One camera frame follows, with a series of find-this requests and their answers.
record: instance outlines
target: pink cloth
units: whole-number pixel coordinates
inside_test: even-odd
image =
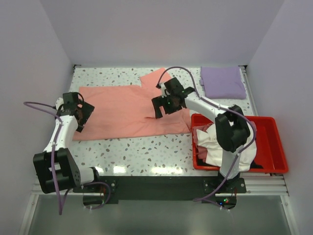
[[[151,99],[161,95],[156,88],[161,68],[140,78],[141,86],[80,87],[86,102],[95,108],[81,133],[73,140],[102,140],[180,134],[190,132],[191,118],[188,109],[155,119]],[[163,81],[171,79],[166,73]]]
[[[205,163],[206,156],[207,156],[207,148],[202,147],[202,146],[198,146],[197,130],[206,131],[210,127],[210,125],[212,125],[212,123],[205,125],[205,126],[194,126],[192,128],[193,141],[196,144],[197,149],[198,149],[198,158],[202,159],[204,163]]]

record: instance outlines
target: terrazzo table surface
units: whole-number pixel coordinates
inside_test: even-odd
[[[141,85],[139,78],[159,68],[76,68],[70,91],[81,86]],[[189,68],[201,94],[200,68]],[[189,75],[173,69],[184,87],[193,86]],[[244,100],[215,99],[232,106],[239,105],[244,115],[253,116],[248,94]],[[78,167],[95,166],[100,175],[125,176],[208,176],[216,172],[195,170],[192,164],[191,134],[162,135],[129,139],[73,141],[70,151]]]

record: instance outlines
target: purple folded cloth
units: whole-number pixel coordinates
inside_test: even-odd
[[[210,99],[245,99],[246,90],[241,81],[239,67],[201,67],[200,84]]]

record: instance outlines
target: white cloth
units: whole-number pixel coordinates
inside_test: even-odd
[[[250,125],[248,125],[251,135],[248,137],[247,145],[253,138],[253,131]],[[222,165],[223,149],[217,142],[215,124],[212,124],[207,130],[197,130],[198,146],[205,147],[207,149],[207,155],[205,163],[215,166]],[[246,150],[241,153],[239,161],[239,170],[248,171],[250,165],[256,155],[256,143],[255,141]]]

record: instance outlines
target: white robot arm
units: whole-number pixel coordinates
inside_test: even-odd
[[[59,98],[55,108],[59,118],[49,144],[42,153],[35,154],[33,163],[44,193],[55,192],[52,176],[51,155],[54,152],[54,168],[59,190],[76,188],[97,181],[98,172],[94,167],[79,169],[68,147],[75,131],[81,132],[94,107],[79,99],[79,93],[65,93]]]
[[[162,117],[160,110],[162,106],[166,114],[188,108],[213,121],[217,128],[218,143],[223,149],[220,173],[227,179],[236,177],[240,173],[240,152],[250,136],[246,121],[237,115],[239,113],[243,116],[241,108],[239,106],[228,108],[204,96],[199,97],[193,88],[184,89],[177,78],[161,83],[160,88],[162,95],[152,99],[156,118]]]

